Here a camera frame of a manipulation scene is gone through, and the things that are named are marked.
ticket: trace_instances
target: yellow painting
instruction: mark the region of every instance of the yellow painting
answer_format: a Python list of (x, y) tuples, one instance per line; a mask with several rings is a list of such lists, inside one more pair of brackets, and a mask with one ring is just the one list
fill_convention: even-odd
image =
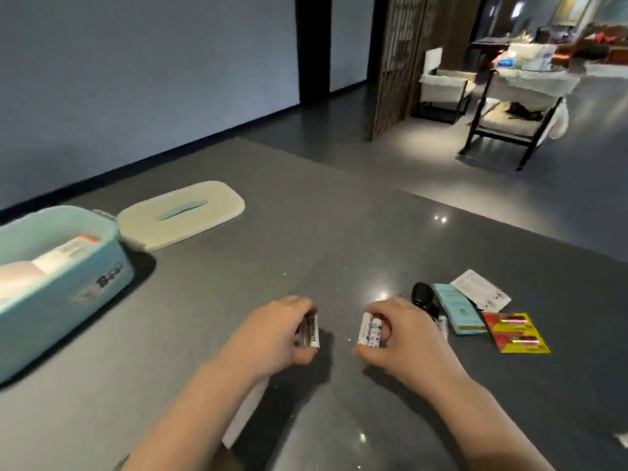
[(552, 24), (559, 26), (577, 26), (591, 0), (562, 0)]

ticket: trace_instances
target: red and yellow battery package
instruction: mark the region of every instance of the red and yellow battery package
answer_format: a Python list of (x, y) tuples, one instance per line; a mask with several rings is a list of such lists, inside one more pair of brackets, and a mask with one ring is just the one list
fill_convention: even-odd
[(528, 314), (483, 312), (482, 316), (501, 354), (551, 353)]

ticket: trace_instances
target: glossy tile floor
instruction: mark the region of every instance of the glossy tile floor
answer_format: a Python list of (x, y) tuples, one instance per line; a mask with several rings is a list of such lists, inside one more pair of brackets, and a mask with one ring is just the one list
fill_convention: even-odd
[(568, 99), (569, 131), (521, 173), (523, 149), (499, 141), (477, 141), (458, 158), (468, 118), (411, 118), (369, 143), (373, 104), (363, 85), (238, 135), (628, 261), (628, 80), (584, 78)]

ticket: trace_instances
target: painting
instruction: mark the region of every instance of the painting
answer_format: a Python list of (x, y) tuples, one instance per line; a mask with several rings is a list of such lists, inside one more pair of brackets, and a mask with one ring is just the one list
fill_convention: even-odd
[(602, 0), (595, 14), (595, 24), (628, 25), (628, 0)]
[(552, 24), (557, 26), (577, 26), (585, 14), (591, 0), (562, 0)]

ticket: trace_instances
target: teal box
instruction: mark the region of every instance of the teal box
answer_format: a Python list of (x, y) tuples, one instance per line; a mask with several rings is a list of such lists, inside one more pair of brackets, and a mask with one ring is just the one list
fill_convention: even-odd
[(113, 299), (134, 276), (117, 222), (106, 213), (54, 206), (0, 227), (0, 264), (32, 261), (79, 234), (99, 241), (84, 257), (0, 305), (0, 383)]
[(434, 285), (434, 289), (456, 334), (472, 335), (487, 331), (486, 324), (462, 292), (452, 285)]

